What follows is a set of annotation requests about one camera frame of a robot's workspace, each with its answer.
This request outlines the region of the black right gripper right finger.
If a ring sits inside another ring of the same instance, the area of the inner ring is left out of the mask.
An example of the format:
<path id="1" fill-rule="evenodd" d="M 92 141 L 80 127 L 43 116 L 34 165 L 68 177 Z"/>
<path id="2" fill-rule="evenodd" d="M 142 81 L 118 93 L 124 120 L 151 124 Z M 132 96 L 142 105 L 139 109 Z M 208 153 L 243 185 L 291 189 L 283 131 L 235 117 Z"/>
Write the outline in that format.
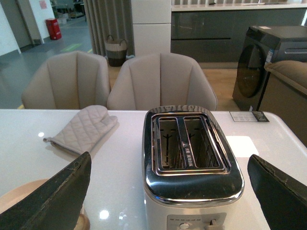
<path id="1" fill-rule="evenodd" d="M 253 191 L 271 230 L 307 228 L 307 186 L 253 154 L 248 160 Z"/>

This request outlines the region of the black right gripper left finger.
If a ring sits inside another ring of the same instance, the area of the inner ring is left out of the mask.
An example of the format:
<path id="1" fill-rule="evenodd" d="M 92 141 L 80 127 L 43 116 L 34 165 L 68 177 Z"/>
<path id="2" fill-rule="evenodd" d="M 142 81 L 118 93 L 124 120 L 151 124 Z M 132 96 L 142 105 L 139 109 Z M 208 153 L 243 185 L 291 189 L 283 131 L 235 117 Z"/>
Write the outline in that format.
<path id="1" fill-rule="evenodd" d="M 2 230 L 72 230 L 91 177 L 85 152 L 36 190 L 0 215 Z"/>

